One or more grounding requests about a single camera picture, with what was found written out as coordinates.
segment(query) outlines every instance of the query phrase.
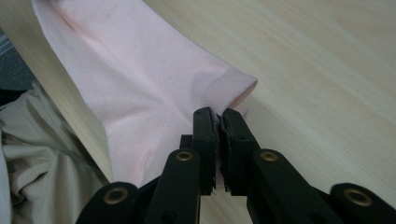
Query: pink cloth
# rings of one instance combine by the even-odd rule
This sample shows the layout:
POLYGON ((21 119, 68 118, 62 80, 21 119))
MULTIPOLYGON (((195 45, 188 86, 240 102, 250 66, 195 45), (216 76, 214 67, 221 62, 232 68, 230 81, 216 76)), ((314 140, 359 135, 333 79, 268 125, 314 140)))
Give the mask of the pink cloth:
POLYGON ((44 35, 105 127, 115 181, 161 174, 192 113, 221 114, 257 80, 200 49, 140 0, 32 0, 44 35))

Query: wooden table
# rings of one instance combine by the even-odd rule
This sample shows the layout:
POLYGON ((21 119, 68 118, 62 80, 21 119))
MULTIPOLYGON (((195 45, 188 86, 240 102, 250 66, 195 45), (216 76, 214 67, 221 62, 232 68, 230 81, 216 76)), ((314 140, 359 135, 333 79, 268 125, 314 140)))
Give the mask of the wooden table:
MULTIPOLYGON (((396 3, 147 0, 201 47, 259 80, 242 105, 262 147, 313 186, 352 182, 396 206, 396 3)), ((0 26, 111 179, 106 136, 51 50, 30 1, 0 26)), ((249 222, 244 200, 203 198, 202 223, 249 222)))

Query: brass screw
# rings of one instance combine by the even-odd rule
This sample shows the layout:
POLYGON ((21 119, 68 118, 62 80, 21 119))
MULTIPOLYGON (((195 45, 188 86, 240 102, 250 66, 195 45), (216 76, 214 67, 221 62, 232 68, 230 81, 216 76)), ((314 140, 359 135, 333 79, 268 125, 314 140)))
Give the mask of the brass screw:
POLYGON ((179 152, 176 154, 176 159, 179 161, 189 161, 192 159, 192 154, 190 152, 179 152))
POLYGON ((373 204, 373 200, 358 189, 344 189, 344 196, 351 202, 360 206, 368 207, 373 204))
POLYGON ((262 152, 260 156, 265 161, 277 161, 277 155, 273 152, 262 152))
POLYGON ((116 187, 114 189, 109 190, 106 194, 103 200, 107 204, 117 204, 121 203, 128 197, 128 190, 124 187, 116 187), (118 197, 114 197, 112 195, 113 193, 120 193, 120 195, 117 195, 118 197))

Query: beige cloth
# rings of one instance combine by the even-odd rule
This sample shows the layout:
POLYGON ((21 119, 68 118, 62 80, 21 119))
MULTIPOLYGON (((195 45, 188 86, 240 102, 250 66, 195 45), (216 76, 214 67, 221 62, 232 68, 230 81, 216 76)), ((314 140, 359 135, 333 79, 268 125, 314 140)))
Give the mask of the beige cloth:
MULTIPOLYGON (((12 223, 75 223, 106 179, 46 93, 34 87, 0 111, 12 223)), ((0 187, 4 195, 7 186, 0 187)), ((10 206, 7 198, 0 204, 10 206)))

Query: light wood surface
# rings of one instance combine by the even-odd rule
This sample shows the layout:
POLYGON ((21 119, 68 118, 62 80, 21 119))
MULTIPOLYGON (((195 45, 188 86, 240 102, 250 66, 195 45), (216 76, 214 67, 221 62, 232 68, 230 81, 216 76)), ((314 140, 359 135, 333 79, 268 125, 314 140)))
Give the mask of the light wood surface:
MULTIPOLYGON (((396 206, 394 1, 147 3, 259 80, 243 106, 262 147, 282 152, 319 189, 352 182, 396 206)), ((30 2, 1 0, 0 11, 0 26, 111 178, 104 131, 50 49, 30 2)), ((201 220, 249 223, 245 207, 221 192, 203 198, 201 220)))

